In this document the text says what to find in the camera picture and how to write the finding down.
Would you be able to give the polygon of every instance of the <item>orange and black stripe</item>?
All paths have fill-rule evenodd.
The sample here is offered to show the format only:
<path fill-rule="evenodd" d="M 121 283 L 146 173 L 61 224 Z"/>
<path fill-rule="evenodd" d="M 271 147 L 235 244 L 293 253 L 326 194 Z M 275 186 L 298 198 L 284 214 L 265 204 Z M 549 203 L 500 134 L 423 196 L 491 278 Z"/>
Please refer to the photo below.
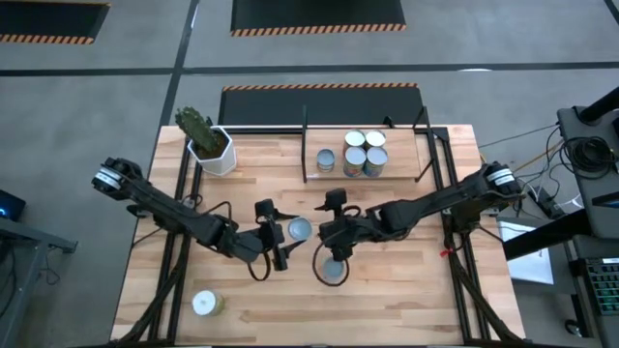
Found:
<path fill-rule="evenodd" d="M 314 83 L 291 85 L 225 86 L 223 91 L 278 90 L 278 89 L 336 89 L 336 88 L 417 88 L 417 83 Z"/>
<path fill-rule="evenodd" d="M 254 37 L 270 35 L 303 35 L 303 34 L 335 34 L 361 32 L 391 32 L 404 31 L 406 24 L 351 24 L 351 25 L 320 25 L 283 28 L 236 29 L 230 33 L 233 37 Z"/>
<path fill-rule="evenodd" d="M 16 35 L 0 34 L 0 43 L 18 44 L 92 44 L 93 38 L 53 36 L 53 35 Z"/>

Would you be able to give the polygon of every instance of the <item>gray floor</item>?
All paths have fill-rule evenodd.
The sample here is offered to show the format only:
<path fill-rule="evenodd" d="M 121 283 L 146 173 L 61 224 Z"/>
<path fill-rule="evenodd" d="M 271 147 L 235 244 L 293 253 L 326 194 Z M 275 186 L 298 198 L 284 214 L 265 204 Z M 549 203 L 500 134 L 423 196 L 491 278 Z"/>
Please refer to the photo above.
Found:
<path fill-rule="evenodd" d="M 0 70 L 171 68 L 189 0 L 113 1 L 91 46 L 0 44 Z M 619 61 L 619 26 L 603 0 L 403 0 L 409 29 L 230 38 L 230 0 L 202 0 L 186 67 L 334 64 L 579 63 Z M 91 189 L 106 157 L 148 168 L 170 80 L 161 76 L 0 77 L 0 189 L 28 201 L 24 222 L 80 241 L 50 261 L 62 277 L 40 284 L 20 347 L 105 342 L 135 220 Z M 175 107 L 217 117 L 221 88 L 235 84 L 417 82 L 434 124 L 473 124 L 478 143 L 556 122 L 560 107 L 587 104 L 616 87 L 617 70 L 298 73 L 183 76 Z M 256 110 L 256 124 L 261 117 Z M 549 131 L 483 149 L 518 166 L 543 151 Z M 537 164 L 523 170 L 535 171 Z M 577 195 L 558 169 L 557 201 Z M 548 190 L 553 183 L 545 180 Z M 528 210 L 536 214 L 534 207 Z M 527 337 L 594 345 L 563 333 L 569 298 L 516 287 Z"/>

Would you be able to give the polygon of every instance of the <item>wooden tabletop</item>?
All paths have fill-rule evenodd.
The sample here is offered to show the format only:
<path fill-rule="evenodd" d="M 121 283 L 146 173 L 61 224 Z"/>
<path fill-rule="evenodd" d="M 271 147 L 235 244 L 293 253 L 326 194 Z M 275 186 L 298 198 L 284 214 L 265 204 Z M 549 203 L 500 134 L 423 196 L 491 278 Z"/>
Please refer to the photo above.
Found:
<path fill-rule="evenodd" d="M 468 125 L 446 127 L 461 179 L 480 168 L 475 135 Z M 184 137 L 176 127 L 162 128 L 150 174 L 153 185 L 170 195 L 175 189 Z M 228 200 L 240 230 L 255 227 L 253 204 L 265 198 L 272 198 L 283 213 L 308 218 L 315 235 L 318 224 L 332 218 L 313 210 L 322 205 L 329 189 L 345 188 L 348 204 L 362 208 L 435 191 L 431 173 L 417 184 L 402 179 L 317 180 L 304 184 L 300 135 L 232 137 L 238 167 L 224 178 L 202 176 L 204 203 L 198 210 Z M 427 139 L 417 136 L 416 142 L 423 167 L 429 160 Z M 444 160 L 441 165 L 448 185 Z M 186 193 L 190 184 L 188 180 Z M 483 219 L 483 225 L 496 230 L 494 219 Z M 154 229 L 152 221 L 143 220 L 135 237 Z M 112 338 L 125 334 L 152 300 L 164 240 L 164 233 L 156 234 L 133 250 Z M 272 273 L 265 282 L 253 281 L 240 261 L 193 243 L 177 344 L 461 344 L 449 263 L 439 256 L 443 250 L 439 215 L 423 218 L 404 241 L 355 246 L 350 278 L 337 288 L 319 283 L 311 271 L 311 255 L 318 242 L 313 237 L 295 249 L 288 260 L 289 269 Z M 501 245 L 484 233 L 472 234 L 471 242 L 484 295 L 509 328 L 524 336 Z M 327 255 L 328 251 L 322 250 L 319 259 Z M 255 269 L 261 273 L 264 263 L 257 262 Z M 205 289 L 224 296 L 225 309 L 219 316 L 193 313 L 192 297 Z M 479 337 L 470 298 L 467 307 L 474 336 Z M 162 328 L 167 327 L 168 311 L 169 306 L 164 309 Z"/>

